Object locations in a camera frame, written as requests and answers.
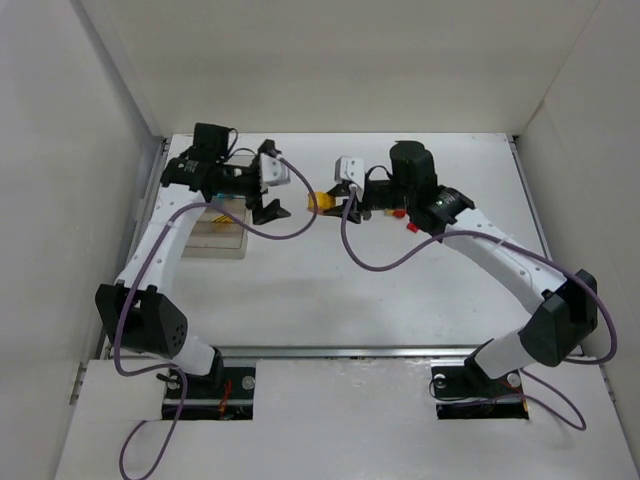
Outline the aluminium front rail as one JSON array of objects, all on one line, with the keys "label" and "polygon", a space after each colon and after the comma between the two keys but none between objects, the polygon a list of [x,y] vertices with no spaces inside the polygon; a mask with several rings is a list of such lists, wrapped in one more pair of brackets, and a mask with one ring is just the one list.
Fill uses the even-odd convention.
[{"label": "aluminium front rail", "polygon": [[475,347],[227,346],[219,350],[224,358],[233,359],[459,358],[471,354]]}]

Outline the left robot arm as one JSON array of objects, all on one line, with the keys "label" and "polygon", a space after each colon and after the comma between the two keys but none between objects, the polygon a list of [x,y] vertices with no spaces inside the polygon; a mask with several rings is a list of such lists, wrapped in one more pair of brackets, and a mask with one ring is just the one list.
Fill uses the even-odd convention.
[{"label": "left robot arm", "polygon": [[269,187],[289,181],[275,142],[265,140],[249,164],[233,165],[230,133],[227,127],[196,124],[191,145],[165,163],[153,213],[131,259],[95,295],[116,354],[129,350],[163,359],[213,384],[222,381],[221,353],[190,333],[186,316],[169,298],[192,230],[218,195],[243,198],[256,225],[289,215],[279,201],[262,200]]}]

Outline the clear compartment container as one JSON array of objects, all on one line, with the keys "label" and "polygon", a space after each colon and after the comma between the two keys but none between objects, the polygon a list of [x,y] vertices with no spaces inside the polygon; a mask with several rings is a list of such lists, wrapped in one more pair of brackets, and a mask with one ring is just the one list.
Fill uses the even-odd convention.
[{"label": "clear compartment container", "polygon": [[[252,158],[251,152],[241,150],[231,157],[231,163],[249,166]],[[222,194],[215,198],[215,203],[244,223],[250,223],[251,215],[245,206],[244,197]],[[183,259],[242,260],[245,258],[248,233],[235,222],[225,225],[211,223],[214,218],[221,215],[224,214],[213,208],[205,210],[191,231],[182,254]]]}]

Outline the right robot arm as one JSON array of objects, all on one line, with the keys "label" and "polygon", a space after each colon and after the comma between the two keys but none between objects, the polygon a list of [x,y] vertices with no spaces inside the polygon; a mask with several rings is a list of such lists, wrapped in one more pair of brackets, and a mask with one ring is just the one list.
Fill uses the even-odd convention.
[{"label": "right robot arm", "polygon": [[505,287],[530,315],[521,328],[491,339],[462,366],[433,376],[445,399],[491,398],[508,376],[531,364],[556,367],[597,327],[597,282],[584,270],[564,273],[544,257],[508,241],[474,202],[438,180],[432,153],[417,141],[398,141],[390,168],[374,180],[363,160],[342,156],[328,194],[342,204],[327,210],[343,224],[400,208],[431,242],[464,255]]}]

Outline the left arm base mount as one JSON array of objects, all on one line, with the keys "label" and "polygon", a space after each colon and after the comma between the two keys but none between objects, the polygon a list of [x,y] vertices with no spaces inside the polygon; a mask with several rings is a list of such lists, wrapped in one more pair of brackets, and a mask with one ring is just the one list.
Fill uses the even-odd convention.
[{"label": "left arm base mount", "polygon": [[184,421],[249,421],[253,419],[257,370],[254,361],[230,359],[225,362],[222,380],[215,386],[210,380],[187,376],[184,406],[179,415]]}]

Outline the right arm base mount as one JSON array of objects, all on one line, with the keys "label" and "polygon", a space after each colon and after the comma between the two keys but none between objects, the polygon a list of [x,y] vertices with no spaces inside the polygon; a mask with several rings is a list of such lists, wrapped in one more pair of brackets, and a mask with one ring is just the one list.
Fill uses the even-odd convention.
[{"label": "right arm base mount", "polygon": [[428,390],[439,420],[529,419],[517,370],[485,379],[461,362],[434,362]]}]

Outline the yellow orange patterned lego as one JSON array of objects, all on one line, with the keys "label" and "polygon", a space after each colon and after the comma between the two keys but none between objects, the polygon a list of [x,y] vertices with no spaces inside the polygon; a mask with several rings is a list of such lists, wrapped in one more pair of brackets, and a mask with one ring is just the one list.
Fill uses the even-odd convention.
[{"label": "yellow orange patterned lego", "polygon": [[315,192],[308,194],[307,210],[310,212],[317,211],[322,214],[326,210],[330,210],[336,206],[336,199],[324,192]]}]

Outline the yellow black striped lego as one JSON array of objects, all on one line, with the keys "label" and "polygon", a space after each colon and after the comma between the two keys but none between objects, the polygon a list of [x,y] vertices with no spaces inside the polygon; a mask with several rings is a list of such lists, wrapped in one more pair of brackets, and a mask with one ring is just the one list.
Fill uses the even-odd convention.
[{"label": "yellow black striped lego", "polygon": [[214,225],[233,224],[234,220],[232,218],[230,218],[229,216],[227,216],[227,215],[221,215],[221,216],[218,216],[218,217],[214,218],[211,221],[211,223],[214,224]]}]

